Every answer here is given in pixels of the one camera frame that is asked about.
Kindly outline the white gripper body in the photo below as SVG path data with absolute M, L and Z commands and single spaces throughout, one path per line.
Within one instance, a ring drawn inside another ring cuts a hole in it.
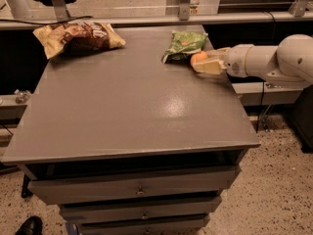
M 224 56 L 226 72 L 233 77 L 248 77 L 246 72 L 246 58 L 252 44 L 239 44 L 230 48 Z

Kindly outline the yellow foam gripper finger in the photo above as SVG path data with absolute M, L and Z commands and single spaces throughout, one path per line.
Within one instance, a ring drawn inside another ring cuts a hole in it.
M 213 75 L 220 75 L 223 72 L 223 64 L 220 60 L 202 60 L 192 64 L 193 69 L 199 73 L 207 73 Z
M 230 50 L 230 47 L 224 47 L 219 49 L 213 49 L 206 52 L 208 58 L 223 59 L 226 53 Z

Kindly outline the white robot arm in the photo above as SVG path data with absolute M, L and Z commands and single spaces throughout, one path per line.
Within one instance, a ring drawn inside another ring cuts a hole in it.
M 200 51 L 190 60 L 199 73 L 259 77 L 273 85 L 303 89 L 313 84 L 313 37 L 294 34 L 279 45 L 239 44 Z

